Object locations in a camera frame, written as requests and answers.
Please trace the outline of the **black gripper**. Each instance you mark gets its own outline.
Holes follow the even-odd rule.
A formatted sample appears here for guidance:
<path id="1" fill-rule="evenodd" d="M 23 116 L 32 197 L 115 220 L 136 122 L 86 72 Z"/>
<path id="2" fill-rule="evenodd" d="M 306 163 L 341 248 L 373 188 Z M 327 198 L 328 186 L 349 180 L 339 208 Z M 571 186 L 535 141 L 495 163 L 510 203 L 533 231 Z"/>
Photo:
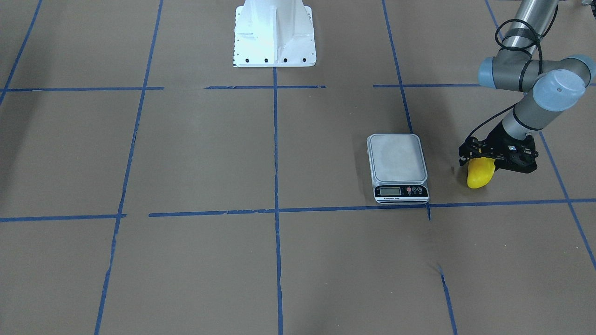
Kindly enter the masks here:
<path id="1" fill-rule="evenodd" d="M 509 135 L 502 123 L 498 123 L 484 140 L 479 140 L 473 134 L 471 133 L 458 149 L 459 166 L 465 166 L 474 158 L 492 158 L 506 163 L 527 162 L 524 152 L 526 133 L 523 133 L 521 138 L 515 138 Z"/>

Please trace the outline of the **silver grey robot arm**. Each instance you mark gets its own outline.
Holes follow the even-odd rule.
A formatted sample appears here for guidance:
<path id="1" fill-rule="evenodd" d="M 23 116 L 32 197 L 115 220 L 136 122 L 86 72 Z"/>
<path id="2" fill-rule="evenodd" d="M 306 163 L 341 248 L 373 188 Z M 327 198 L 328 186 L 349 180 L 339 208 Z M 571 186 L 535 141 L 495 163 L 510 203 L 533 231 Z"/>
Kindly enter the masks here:
<path id="1" fill-rule="evenodd" d="M 523 0 L 509 29 L 494 39 L 500 49 L 478 70 L 483 87 L 523 93 L 504 110 L 505 117 L 486 139 L 468 135 L 459 148 L 460 166 L 479 158 L 494 159 L 496 169 L 530 173 L 537 168 L 534 134 L 573 107 L 595 78 L 595 62 L 586 55 L 544 60 L 541 42 L 556 17 L 556 0 Z"/>

